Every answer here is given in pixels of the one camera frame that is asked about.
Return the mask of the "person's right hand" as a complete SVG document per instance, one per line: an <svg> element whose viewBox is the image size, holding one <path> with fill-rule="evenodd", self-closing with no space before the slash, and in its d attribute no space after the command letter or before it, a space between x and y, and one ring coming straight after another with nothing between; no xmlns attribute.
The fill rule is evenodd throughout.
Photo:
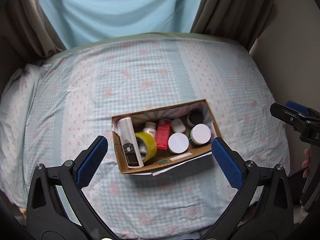
<svg viewBox="0 0 320 240"><path fill-rule="evenodd" d="M302 162L302 168L304 168L303 178L307 178L310 170L310 159L311 151L310 148L304 150L305 160Z"/></svg>

